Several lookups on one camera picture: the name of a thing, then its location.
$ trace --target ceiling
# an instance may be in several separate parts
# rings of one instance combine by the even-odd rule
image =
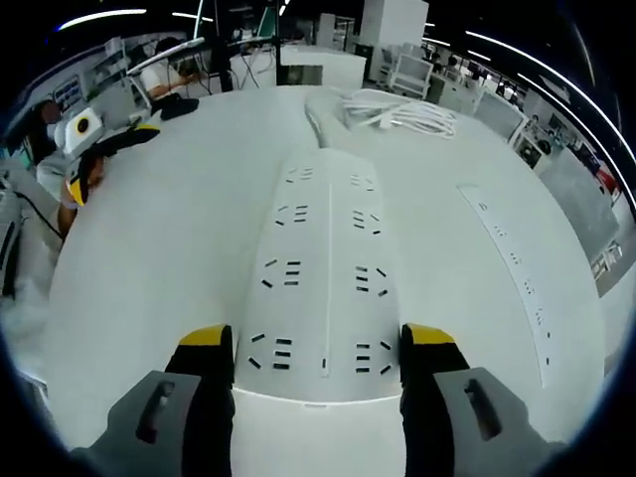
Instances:
[[[220,9],[224,5],[228,8],[241,5],[262,7],[266,2],[218,0],[218,6]],[[4,65],[9,69],[3,78],[5,87],[0,96],[0,110],[8,108],[20,89],[39,73],[75,53],[103,44],[115,35],[162,30],[191,32],[192,20],[170,14],[173,11],[194,14],[198,3],[198,0],[61,0],[39,2],[36,7],[35,3],[12,2],[11,13],[3,15]],[[511,78],[516,78],[517,73],[534,75],[534,79],[539,73],[545,74],[519,55],[469,37],[465,31],[471,30],[513,45],[578,84],[614,123],[622,124],[624,134],[634,129],[630,125],[636,124],[636,110],[631,106],[636,104],[636,93],[631,87],[631,65],[623,53],[624,47],[634,44],[627,24],[630,16],[626,4],[619,4],[617,0],[606,0],[602,7],[574,0],[525,3],[429,0],[428,3],[427,22],[435,24],[434,28],[427,30],[431,38],[449,42],[452,49],[459,52],[472,50],[488,56],[492,59],[492,68]],[[326,12],[354,17],[360,24],[363,7],[364,0],[291,0],[285,17],[317,18],[321,12]],[[146,8],[148,13],[112,17],[56,31],[57,27],[73,18],[123,8]],[[214,1],[207,0],[204,16],[215,17],[214,10]],[[586,115],[584,109],[589,108],[581,106],[580,109],[581,114]],[[590,117],[589,120],[597,121],[598,118]]]

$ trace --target white tabletop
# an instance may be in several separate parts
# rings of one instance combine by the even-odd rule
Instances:
[[[67,445],[90,445],[109,408],[149,371],[164,369],[188,332],[238,324],[279,165],[317,147],[303,108],[308,90],[205,98],[194,114],[162,124],[157,138],[108,164],[51,290],[46,378]],[[453,335],[471,366],[488,369],[526,404],[543,438],[572,438],[602,381],[603,325],[583,251],[541,181],[470,118],[459,120],[451,141],[361,130],[336,146],[376,166],[402,322]],[[568,337],[562,380],[550,389],[541,387],[511,275],[457,192],[460,183],[477,184],[497,203],[531,257],[556,329]]]

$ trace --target white power strip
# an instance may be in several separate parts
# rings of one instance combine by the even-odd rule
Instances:
[[[517,286],[533,333],[541,383],[545,388],[555,380],[555,337],[545,301],[525,264],[525,255],[481,189],[474,185],[461,185],[457,189],[488,231]]]

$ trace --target ceiling light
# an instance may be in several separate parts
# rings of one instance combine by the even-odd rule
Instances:
[[[146,13],[145,8],[134,8],[129,10],[111,10],[109,12],[100,12],[100,13],[92,13],[90,15],[85,15],[83,17],[75,18],[74,20],[70,20],[58,27],[58,32],[61,30],[72,27],[74,25],[78,25],[80,23],[89,22],[90,20],[97,20],[99,18],[106,17],[117,17],[119,15],[141,15]]]
[[[594,142],[598,145],[600,150],[603,151],[605,156],[607,156],[607,159],[612,164],[612,166],[614,166],[614,170],[616,171],[616,174],[618,174],[618,177],[620,178],[622,189],[629,196],[629,199],[631,201],[632,207],[634,208],[634,210],[636,210],[636,200],[634,200],[634,196],[632,195],[632,191],[629,190],[629,186],[627,185],[627,181],[625,180],[625,178],[621,174],[620,169],[618,169],[618,166],[616,165],[614,160],[609,155],[609,152],[607,152],[607,149],[605,149],[603,147],[603,145],[600,143],[600,141],[598,140],[598,138],[596,136],[594,136],[594,134],[592,134],[592,131],[590,131],[589,128],[585,124],[583,124],[583,121],[578,119],[576,114],[574,114],[572,111],[570,111],[567,108],[567,106],[565,106],[565,104],[563,104],[559,99],[557,99],[556,96],[554,96],[552,93],[550,93],[549,91],[547,91],[543,87],[541,87],[538,84],[536,84],[531,79],[528,79],[528,78],[524,77],[521,73],[518,73],[518,75],[519,75],[519,78],[521,78],[523,80],[526,80],[529,84],[531,84],[533,87],[535,87],[536,89],[541,91],[543,94],[545,94],[547,97],[549,97],[552,101],[554,101],[556,104],[558,104],[560,107],[562,107],[565,111],[567,111],[569,113],[569,115],[572,116],[576,120],[576,122],[578,124],[580,124],[580,127],[582,127],[585,130],[585,132],[587,132],[587,134],[589,134],[589,136],[592,139],[594,139]]]
[[[440,42],[439,40],[433,40],[432,38],[428,38],[428,37],[421,37],[425,42],[429,42],[429,43],[436,43],[437,45],[441,45],[443,47],[450,47],[450,43],[446,43],[446,42]]]
[[[605,120],[605,122],[609,125],[609,127],[612,128],[612,130],[614,131],[614,134],[616,134],[616,136],[618,137],[618,139],[620,139],[620,142],[623,143],[623,146],[625,146],[625,148],[627,149],[627,152],[629,153],[629,155],[631,156],[632,160],[634,162],[636,162],[636,157],[634,156],[634,153],[632,152],[632,150],[629,148],[629,145],[627,144],[627,140],[623,137],[623,135],[620,133],[620,131],[618,130],[618,128],[614,125],[614,123],[611,121],[611,119],[609,117],[607,117],[607,114],[605,114],[603,112],[603,110],[598,107],[596,105],[596,103],[594,101],[591,100],[591,98],[585,94],[585,92],[578,87],[576,84],[574,84],[572,81],[570,81],[569,79],[567,79],[566,77],[564,77],[561,73],[559,73],[557,70],[549,67],[548,65],[546,65],[545,63],[537,60],[535,57],[531,57],[530,55],[528,55],[525,52],[522,52],[521,50],[516,49],[515,47],[511,47],[510,45],[506,45],[503,42],[500,42],[498,40],[494,40],[492,38],[486,37],[484,35],[480,35],[478,33],[474,33],[474,32],[469,32],[466,31],[467,35],[470,35],[471,37],[475,37],[475,38],[480,38],[482,40],[486,40],[487,42],[491,42],[494,43],[495,45],[499,45],[500,47],[504,47],[507,48],[510,51],[513,51],[519,55],[521,55],[522,57],[527,58],[528,60],[532,60],[533,62],[535,62],[537,65],[540,65],[541,67],[544,67],[546,70],[548,70],[550,73],[552,73],[553,75],[555,75],[557,78],[559,78],[560,80],[564,81],[566,84],[568,84],[570,87],[572,87],[572,89],[574,89],[578,94],[581,95],[581,97],[583,99],[585,99],[595,110],[596,112],[598,112],[598,114],[600,114],[600,116]]]
[[[172,16],[182,17],[182,18],[192,18],[193,20],[197,19],[197,16],[193,15],[192,13],[172,12]],[[203,20],[204,22],[211,22],[211,23],[215,21],[214,18],[209,18],[209,17],[201,17],[201,20]]]
[[[470,53],[471,55],[474,55],[477,58],[481,58],[482,60],[486,60],[487,62],[490,62],[490,58],[484,56],[484,55],[480,55],[479,53],[475,53],[475,52],[471,52],[470,50],[468,50],[468,53]]]

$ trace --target coiled white cable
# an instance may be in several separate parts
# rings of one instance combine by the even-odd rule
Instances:
[[[378,123],[388,129],[400,125],[413,131],[452,139],[455,136],[455,115],[429,102],[408,99],[376,89],[360,89],[343,99],[343,107],[351,118],[361,118],[351,126]]]

